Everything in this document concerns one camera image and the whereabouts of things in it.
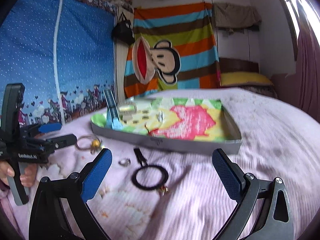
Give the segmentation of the left hand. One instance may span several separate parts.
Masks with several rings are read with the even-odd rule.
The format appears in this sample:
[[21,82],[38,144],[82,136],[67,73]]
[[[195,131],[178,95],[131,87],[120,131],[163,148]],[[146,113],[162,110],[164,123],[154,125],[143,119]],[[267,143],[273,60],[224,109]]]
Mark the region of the left hand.
[[[23,186],[32,187],[35,183],[37,174],[37,165],[29,164],[24,171],[24,174],[20,176],[20,180]],[[1,181],[5,185],[9,185],[8,177],[14,177],[15,173],[12,167],[6,162],[1,161]]]

